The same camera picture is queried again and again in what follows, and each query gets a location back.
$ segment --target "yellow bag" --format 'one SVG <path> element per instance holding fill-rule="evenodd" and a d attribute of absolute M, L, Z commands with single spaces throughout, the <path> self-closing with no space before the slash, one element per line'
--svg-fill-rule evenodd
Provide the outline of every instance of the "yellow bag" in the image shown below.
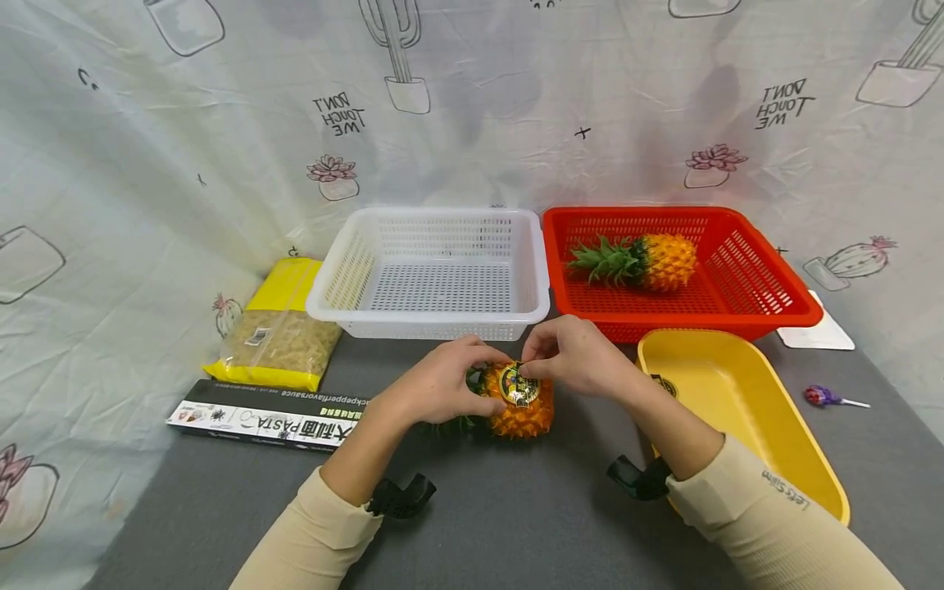
<path fill-rule="evenodd" d="M 203 367 L 221 381 L 317 391 L 341 328 L 305 312 L 320 261 L 276 263 L 223 341 L 219 361 Z"/>

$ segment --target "black box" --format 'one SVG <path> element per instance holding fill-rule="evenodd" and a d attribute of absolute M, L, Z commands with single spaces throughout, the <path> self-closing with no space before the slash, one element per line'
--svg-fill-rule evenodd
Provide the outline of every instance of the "black box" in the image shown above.
<path fill-rule="evenodd" d="M 354 430 L 366 405 L 361 397 L 201 379 L 167 424 L 188 434 L 334 450 Z"/>

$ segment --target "purple lollipop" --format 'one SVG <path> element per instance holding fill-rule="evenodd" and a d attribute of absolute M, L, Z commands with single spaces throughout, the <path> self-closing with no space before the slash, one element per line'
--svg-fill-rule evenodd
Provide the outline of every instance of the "purple lollipop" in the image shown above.
<path fill-rule="evenodd" d="M 826 406 L 858 406 L 859 408 L 871 408 L 871 406 L 861 401 L 852 401 L 851 399 L 844 399 L 837 396 L 830 390 L 825 387 L 820 387 L 819 385 L 810 385 L 807 387 L 806 391 L 803 392 L 803 397 L 806 398 L 806 401 L 820 408 L 825 408 Z"/>

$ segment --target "gray table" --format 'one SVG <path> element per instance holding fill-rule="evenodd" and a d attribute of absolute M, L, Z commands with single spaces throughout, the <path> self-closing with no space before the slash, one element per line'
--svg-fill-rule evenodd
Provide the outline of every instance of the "gray table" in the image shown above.
<path fill-rule="evenodd" d="M 342 339 L 324 390 L 373 396 L 435 343 Z M 912 590 L 944 584 L 944 447 L 861 354 L 759 346 L 846 488 L 851 528 Z M 500 346 L 513 356 L 521 343 Z M 818 410 L 810 383 L 871 403 Z M 629 420 L 561 392 L 552 432 L 530 443 L 456 441 L 415 429 L 388 477 L 417 471 L 439 491 L 413 521 L 384 524 L 349 588 L 738 588 L 725 556 L 664 501 L 605 475 L 641 461 Z M 87 586 L 226 588 L 326 455 L 180 435 Z"/>

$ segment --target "beige sleeve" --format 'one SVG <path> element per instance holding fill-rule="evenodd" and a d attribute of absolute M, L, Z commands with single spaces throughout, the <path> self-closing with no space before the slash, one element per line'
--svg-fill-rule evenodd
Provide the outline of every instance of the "beige sleeve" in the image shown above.
<path fill-rule="evenodd" d="M 668 479 L 685 522 L 731 557 L 751 588 L 901 589 L 851 531 L 728 436 L 697 476 Z"/>
<path fill-rule="evenodd" d="M 340 499 L 320 471 L 302 484 L 230 590 L 335 590 L 361 559 L 383 517 Z"/>

